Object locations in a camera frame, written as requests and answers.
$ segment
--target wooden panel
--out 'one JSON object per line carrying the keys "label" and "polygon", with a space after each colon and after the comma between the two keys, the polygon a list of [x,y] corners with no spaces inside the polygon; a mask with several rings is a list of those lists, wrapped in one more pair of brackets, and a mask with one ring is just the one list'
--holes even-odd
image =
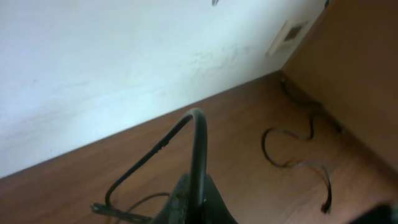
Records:
{"label": "wooden panel", "polygon": [[[355,139],[322,120],[312,142],[275,134],[268,147],[275,160],[321,159],[330,166],[330,215],[320,211],[326,189],[317,173],[280,170],[265,160],[260,137],[266,128],[308,131],[308,111],[283,95],[279,78],[266,76],[1,179],[0,223],[115,223],[91,213],[90,204],[103,202],[112,182],[191,107],[206,113],[208,173],[239,223],[346,223],[376,203],[398,199],[397,177]],[[192,134],[192,124],[183,128],[116,190],[114,204],[127,209],[146,195],[172,190],[189,169]],[[136,212],[154,215],[163,203],[158,198]]]}
{"label": "wooden panel", "polygon": [[337,1],[284,72],[398,170],[398,1]]}

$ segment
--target black plastic object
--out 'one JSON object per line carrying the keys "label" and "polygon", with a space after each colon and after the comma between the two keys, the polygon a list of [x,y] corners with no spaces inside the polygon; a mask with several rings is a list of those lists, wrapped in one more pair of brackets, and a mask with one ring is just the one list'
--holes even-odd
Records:
{"label": "black plastic object", "polygon": [[[160,213],[155,218],[151,218],[123,212],[114,208],[110,198],[116,187],[126,180],[134,171],[140,168],[140,166],[145,164],[154,154],[165,147],[191,119],[195,122],[191,170],[189,175],[182,175]],[[152,150],[115,181],[105,195],[105,205],[94,203],[91,209],[95,213],[117,217],[131,223],[234,224],[236,221],[226,208],[215,184],[211,177],[206,175],[206,160],[206,119],[201,110],[194,108],[186,112],[182,119],[152,148]]]}
{"label": "black plastic object", "polygon": [[349,224],[396,224],[397,210],[389,204],[378,205]]}

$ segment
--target wall plate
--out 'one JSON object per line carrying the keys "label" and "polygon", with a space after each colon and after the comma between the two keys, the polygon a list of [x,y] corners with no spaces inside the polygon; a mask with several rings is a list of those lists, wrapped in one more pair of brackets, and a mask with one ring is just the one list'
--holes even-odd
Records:
{"label": "wall plate", "polygon": [[273,55],[282,46],[292,45],[307,24],[308,21],[287,20],[271,44],[268,55]]}

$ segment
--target black cable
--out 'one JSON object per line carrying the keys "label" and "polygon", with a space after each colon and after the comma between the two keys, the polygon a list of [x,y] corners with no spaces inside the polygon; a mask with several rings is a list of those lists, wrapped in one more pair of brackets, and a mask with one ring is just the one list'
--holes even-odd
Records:
{"label": "black cable", "polygon": [[328,171],[327,166],[320,162],[320,161],[316,161],[316,160],[307,160],[307,161],[287,161],[285,163],[278,163],[275,162],[269,155],[269,153],[267,152],[266,149],[266,140],[267,137],[269,135],[269,133],[275,132],[275,133],[284,133],[287,134],[293,138],[299,139],[299,140],[305,140],[305,141],[309,141],[311,139],[313,139],[314,137],[314,128],[313,128],[313,120],[316,116],[320,116],[322,114],[319,113],[311,113],[310,114],[310,135],[309,136],[299,136],[298,134],[295,134],[289,130],[283,129],[283,128],[269,128],[266,131],[264,131],[264,134],[261,137],[261,147],[262,147],[262,151],[266,157],[266,159],[274,166],[277,168],[282,168],[282,169],[290,169],[290,168],[296,168],[296,167],[302,167],[302,166],[310,166],[310,167],[320,167],[322,169],[322,171],[325,173],[326,176],[326,180],[327,180],[327,189],[328,189],[328,197],[326,202],[322,205],[322,212],[323,213],[330,213],[330,208],[331,208],[331,180],[330,180],[330,174]]}
{"label": "black cable", "polygon": [[[129,212],[133,211],[136,207],[140,206],[142,203],[144,203],[144,202],[146,202],[146,201],[148,201],[148,200],[150,200],[150,199],[152,199],[152,198],[163,197],[163,196],[168,196],[168,197],[169,197],[169,196],[170,196],[170,193],[168,193],[168,192],[161,192],[161,193],[156,193],[156,194],[152,194],[152,195],[146,196],[146,197],[144,197],[143,199],[141,199],[140,201],[138,201],[137,203],[135,203],[134,205],[132,205],[129,209],[127,209],[127,210],[125,211],[125,213],[129,213]],[[119,224],[120,221],[121,221],[121,219],[118,218],[118,219],[116,220],[115,224]],[[138,220],[138,221],[136,221],[136,222],[134,222],[134,223],[147,223],[147,222],[148,222],[148,219],[145,219],[145,220]]]}
{"label": "black cable", "polygon": [[[296,103],[299,106],[312,106],[312,107],[317,107],[319,109],[323,109],[323,106],[321,103],[317,102],[317,101],[312,101],[312,100],[300,100],[297,97],[295,97],[293,94],[291,94],[289,88],[287,87],[287,82],[285,79],[282,79],[280,81],[281,87],[283,92],[285,93],[285,95],[292,100],[294,103]],[[327,121],[329,121],[335,128],[336,130],[340,133],[341,132],[341,127],[340,125],[338,125],[337,123],[335,123],[335,121],[333,121],[329,116],[327,116],[325,113],[321,112],[321,111],[313,111],[310,113],[309,116],[309,120],[310,120],[310,135],[309,136],[300,136],[298,134],[295,134],[287,129],[283,129],[283,128],[269,128],[266,131],[264,131],[262,137],[261,137],[261,147],[262,147],[262,151],[266,157],[266,159],[275,167],[277,168],[281,168],[281,169],[291,169],[291,168],[296,168],[296,167],[302,167],[302,166],[316,166],[316,167],[320,167],[322,169],[322,171],[325,173],[326,176],[326,186],[327,186],[327,190],[328,190],[328,197],[326,199],[326,202],[322,205],[321,207],[321,211],[323,213],[330,213],[331,210],[331,201],[332,201],[332,193],[331,193],[331,180],[330,180],[330,173],[329,170],[327,168],[327,166],[320,162],[320,161],[315,161],[315,160],[307,160],[307,161],[287,161],[285,163],[278,163],[275,162],[269,155],[269,153],[267,152],[266,149],[266,139],[269,135],[269,133],[271,132],[275,132],[275,133],[283,133],[286,135],[289,135],[290,137],[299,139],[299,140],[305,140],[305,141],[309,141],[311,139],[313,139],[315,131],[313,128],[313,121],[315,119],[316,116],[321,116],[322,118],[326,119]]]}
{"label": "black cable", "polygon": [[313,100],[301,100],[298,99],[297,97],[294,96],[294,94],[292,94],[291,90],[287,87],[287,82],[286,79],[281,79],[280,80],[280,85],[282,87],[282,90],[285,93],[285,96],[287,96],[287,98],[289,98],[291,101],[293,101],[295,104],[299,105],[299,106],[317,106],[319,108],[322,108],[322,104],[317,102],[317,101],[313,101]]}

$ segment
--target cable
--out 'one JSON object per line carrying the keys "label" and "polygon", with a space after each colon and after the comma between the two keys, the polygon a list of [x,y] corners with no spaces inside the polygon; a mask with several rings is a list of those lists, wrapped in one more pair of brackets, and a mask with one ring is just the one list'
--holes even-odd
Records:
{"label": "cable", "polygon": [[[281,87],[283,92],[285,93],[285,95],[292,100],[294,103],[296,103],[299,106],[315,106],[318,107],[320,109],[323,109],[323,106],[321,103],[317,102],[317,101],[305,101],[305,100],[300,100],[297,97],[293,96],[290,92],[290,90],[287,87],[287,83],[285,79],[282,79],[280,81]],[[304,141],[309,141],[311,139],[313,139],[315,131],[313,128],[313,121],[315,119],[316,116],[321,116],[322,118],[326,119],[328,122],[330,122],[335,128],[336,130],[340,133],[341,132],[341,127],[340,125],[338,125],[337,123],[335,123],[335,121],[333,121],[329,116],[327,116],[325,113],[322,113],[321,111],[313,111],[310,113],[309,116],[309,120],[310,120],[310,135],[309,136],[300,136],[298,134],[295,134],[287,129],[283,129],[283,128],[269,128],[266,131],[264,131],[264,133],[262,134],[261,137],[261,147],[262,147],[262,151],[266,157],[266,159],[274,166],[277,168],[281,168],[281,169],[291,169],[291,168],[296,168],[296,167],[303,167],[303,166],[310,166],[310,167],[320,167],[321,170],[325,173],[326,176],[326,186],[327,186],[327,190],[328,190],[328,197],[326,199],[326,202],[322,205],[321,207],[321,211],[323,213],[330,213],[331,210],[331,201],[332,201],[332,192],[331,192],[331,180],[330,180],[330,173],[329,170],[327,168],[327,166],[320,161],[316,161],[316,160],[304,160],[304,161],[287,161],[285,163],[278,163],[276,161],[274,161],[269,153],[267,152],[266,149],[266,140],[267,137],[269,135],[269,133],[271,132],[275,132],[275,133],[283,133],[286,134],[290,137],[299,139],[299,140],[304,140]]]}
{"label": "cable", "polygon": [[[133,211],[136,207],[140,206],[142,203],[144,203],[144,202],[146,202],[146,201],[148,201],[148,200],[150,200],[152,198],[162,197],[162,196],[168,196],[169,197],[170,193],[161,192],[161,193],[156,193],[156,194],[152,194],[152,195],[146,196],[143,199],[141,199],[140,201],[138,201],[137,203],[135,203],[134,205],[132,205],[129,209],[127,209],[125,211],[125,213],[129,213],[129,212]],[[118,218],[114,224],[119,224],[120,221],[121,221],[121,219]],[[137,221],[135,223],[147,223],[147,222],[148,222],[148,220],[139,220],[139,221]]]}
{"label": "cable", "polygon": [[280,80],[280,85],[282,87],[283,92],[285,93],[285,96],[287,96],[287,98],[289,98],[291,101],[293,101],[295,104],[299,105],[299,106],[317,106],[319,108],[322,108],[322,104],[317,102],[317,101],[313,101],[313,100],[300,100],[297,97],[295,97],[292,92],[289,90],[289,88],[287,87],[287,82],[286,79],[281,79]]}

